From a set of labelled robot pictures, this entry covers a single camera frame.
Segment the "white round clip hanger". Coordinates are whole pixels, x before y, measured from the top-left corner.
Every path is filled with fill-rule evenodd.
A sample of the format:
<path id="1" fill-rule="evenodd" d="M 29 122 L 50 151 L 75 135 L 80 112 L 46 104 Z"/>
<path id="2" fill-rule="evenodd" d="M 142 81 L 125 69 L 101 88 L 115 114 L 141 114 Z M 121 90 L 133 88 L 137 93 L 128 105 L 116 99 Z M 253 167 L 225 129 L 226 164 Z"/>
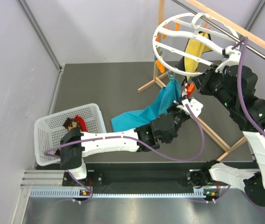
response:
<path id="1" fill-rule="evenodd" d="M 203 59 L 202 54 L 214 52 L 223 56 L 222 50 L 224 48 L 213 42 L 211 38 L 218 37 L 231 42 L 236 41 L 223 33 L 213 30 L 212 26 L 208 27 L 207 23 L 203 21 L 203 18 L 219 22 L 228 29 L 232 36 L 236 38 L 239 37 L 235 30 L 222 24 L 219 20 L 211 17 L 207 13 L 178 14 L 166 19 L 156 28 L 152 39 L 154 61 L 159 60 L 164 65 L 165 70 L 170 70 L 175 74 L 186 77 L 196 77 L 201 75 L 202 73 L 197 71 L 199 64 L 207 66 L 213 65 L 211 61 Z M 166 37 L 187 39 L 186 46 L 183 49 L 169 46 L 162 42 Z M 179 61 L 176 66 L 169 65 L 165 59 L 163 59 L 162 50 L 167 50 L 170 53 L 181 56 L 182 61 Z"/>

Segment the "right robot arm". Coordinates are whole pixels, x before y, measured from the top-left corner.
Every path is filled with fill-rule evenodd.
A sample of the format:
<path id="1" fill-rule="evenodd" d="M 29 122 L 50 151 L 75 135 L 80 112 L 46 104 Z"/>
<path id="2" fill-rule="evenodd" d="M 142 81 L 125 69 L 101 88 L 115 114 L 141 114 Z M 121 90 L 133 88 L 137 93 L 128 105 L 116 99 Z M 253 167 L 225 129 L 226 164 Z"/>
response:
<path id="1" fill-rule="evenodd" d="M 230 117 L 247 139 L 260 171 L 254 173 L 212 160 L 202 166 L 201 180 L 207 185 L 215 181 L 224 182 L 244 192 L 256 205 L 265 207 L 265 100 L 255 96 L 258 76 L 243 66 L 243 105 L 255 122 L 253 125 L 243 112 L 238 97 L 237 71 L 236 65 L 226 67 L 221 73 L 209 68 L 204 74 L 193 77 L 192 81 L 200 94 L 214 96 L 229 111 Z"/>

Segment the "teal clothespin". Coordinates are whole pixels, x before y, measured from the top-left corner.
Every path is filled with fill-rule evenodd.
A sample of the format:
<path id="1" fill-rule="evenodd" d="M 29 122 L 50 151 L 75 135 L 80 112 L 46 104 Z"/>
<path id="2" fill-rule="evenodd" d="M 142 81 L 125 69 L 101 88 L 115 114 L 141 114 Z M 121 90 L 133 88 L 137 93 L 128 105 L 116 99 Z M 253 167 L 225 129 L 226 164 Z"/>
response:
<path id="1" fill-rule="evenodd" d="M 175 80 L 175 73 L 174 72 L 168 70 L 167 71 L 167 76 L 168 76 L 170 81 L 174 81 Z"/>

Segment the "teal cloth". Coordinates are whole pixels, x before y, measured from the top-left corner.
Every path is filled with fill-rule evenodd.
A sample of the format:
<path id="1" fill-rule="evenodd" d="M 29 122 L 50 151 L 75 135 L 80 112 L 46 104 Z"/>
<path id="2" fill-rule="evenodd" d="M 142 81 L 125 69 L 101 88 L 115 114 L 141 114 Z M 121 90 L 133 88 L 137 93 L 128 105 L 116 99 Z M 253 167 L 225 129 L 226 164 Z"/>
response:
<path id="1" fill-rule="evenodd" d="M 167 108 L 174 102 L 178 101 L 181 96 L 181 85 L 177 79 L 171 79 L 163 87 L 155 101 L 145 109 L 124 112 L 111 119 L 114 132 L 127 131 L 149 124 L 159 115 L 167 113 Z"/>

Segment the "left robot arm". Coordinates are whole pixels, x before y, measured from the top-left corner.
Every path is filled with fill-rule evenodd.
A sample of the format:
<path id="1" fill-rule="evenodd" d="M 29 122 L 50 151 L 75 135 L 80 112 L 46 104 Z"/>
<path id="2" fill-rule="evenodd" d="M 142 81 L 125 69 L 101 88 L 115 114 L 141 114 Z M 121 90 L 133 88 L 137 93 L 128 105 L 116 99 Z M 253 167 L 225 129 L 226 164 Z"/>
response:
<path id="1" fill-rule="evenodd" d="M 84 157 L 108 152 L 149 152 L 169 144 L 178 136 L 182 123 L 190 119 L 190 113 L 182 105 L 172 104 L 146 125 L 115 133 L 87 133 L 79 127 L 70 129 L 60 140 L 60 168 L 68 170 L 73 180 L 84 185 L 89 174 Z"/>

